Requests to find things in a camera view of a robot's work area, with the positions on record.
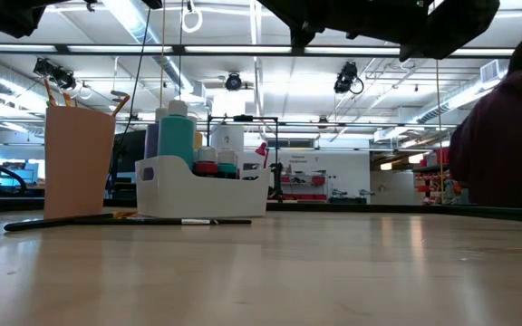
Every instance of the fluorescent light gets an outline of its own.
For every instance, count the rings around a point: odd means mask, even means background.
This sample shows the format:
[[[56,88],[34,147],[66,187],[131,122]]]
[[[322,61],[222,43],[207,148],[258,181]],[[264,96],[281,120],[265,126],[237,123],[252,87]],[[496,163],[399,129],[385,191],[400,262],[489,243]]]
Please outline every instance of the fluorescent light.
[[[290,53],[291,46],[186,46],[187,53]]]
[[[413,155],[408,157],[408,163],[418,164],[424,159],[424,154]]]
[[[440,147],[440,143],[437,142],[435,144],[432,144],[431,145],[432,147]],[[450,140],[443,140],[442,141],[442,147],[445,148],[445,147],[449,147],[450,146]]]
[[[402,147],[403,148],[408,148],[410,146],[416,146],[418,145],[418,141],[417,140],[408,140],[406,141],[405,143],[402,144]]]
[[[140,53],[142,45],[69,45],[72,53]],[[171,53],[172,46],[145,45],[145,53]]]
[[[1,52],[57,52],[53,45],[38,45],[38,44],[0,44]]]
[[[367,55],[398,55],[400,48],[397,47],[313,47],[305,48],[308,54],[367,54]]]
[[[457,128],[458,125],[450,125],[450,124],[443,124],[443,125],[439,125],[439,124],[406,124],[404,125],[404,127],[406,128],[409,128],[409,129],[414,129],[414,128],[424,128],[424,129],[433,129],[433,128],[446,128],[446,129],[454,129],[454,128]]]
[[[473,55],[507,55],[511,56],[515,49],[459,49],[452,55],[458,56],[473,56]]]
[[[522,12],[520,13],[499,13],[495,15],[495,19],[501,19],[501,18],[519,18],[522,17]]]
[[[392,170],[392,163],[386,163],[386,164],[380,165],[380,170],[382,170],[382,171]]]

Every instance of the white wall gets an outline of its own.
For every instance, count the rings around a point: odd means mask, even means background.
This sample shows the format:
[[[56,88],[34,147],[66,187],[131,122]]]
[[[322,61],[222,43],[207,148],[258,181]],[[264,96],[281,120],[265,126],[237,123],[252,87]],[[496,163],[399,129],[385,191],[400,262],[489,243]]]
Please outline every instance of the white wall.
[[[245,151],[245,163],[261,163],[263,157],[253,150]],[[370,190],[370,154],[368,152],[334,152],[325,150],[279,150],[279,161],[293,171],[310,173],[316,170],[326,170],[329,192],[333,188],[347,191],[349,197],[357,197],[360,189]],[[275,163],[275,154],[271,152],[267,165]]]
[[[371,173],[373,205],[420,205],[412,172],[373,171]]]

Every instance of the maroon hoodie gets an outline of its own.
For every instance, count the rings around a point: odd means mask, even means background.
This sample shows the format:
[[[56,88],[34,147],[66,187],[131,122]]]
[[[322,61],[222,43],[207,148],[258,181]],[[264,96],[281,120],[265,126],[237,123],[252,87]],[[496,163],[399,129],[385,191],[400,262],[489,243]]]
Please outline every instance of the maroon hoodie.
[[[471,202],[522,208],[522,72],[478,102],[452,134],[449,157]]]

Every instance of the blue bottle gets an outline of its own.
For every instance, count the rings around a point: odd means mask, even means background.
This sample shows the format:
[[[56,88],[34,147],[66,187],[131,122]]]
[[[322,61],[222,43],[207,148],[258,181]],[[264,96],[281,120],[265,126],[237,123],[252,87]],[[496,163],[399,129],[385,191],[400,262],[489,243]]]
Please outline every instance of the blue bottle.
[[[184,101],[169,102],[169,115],[159,123],[159,156],[178,156],[192,171],[195,132],[194,122],[187,118],[188,112]]]

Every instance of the wooden table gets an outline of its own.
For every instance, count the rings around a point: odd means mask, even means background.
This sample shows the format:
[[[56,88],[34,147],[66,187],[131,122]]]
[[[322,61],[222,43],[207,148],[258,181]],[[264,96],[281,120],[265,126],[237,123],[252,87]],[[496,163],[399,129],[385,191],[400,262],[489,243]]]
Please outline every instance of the wooden table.
[[[5,234],[0,325],[522,325],[522,223],[271,212]]]

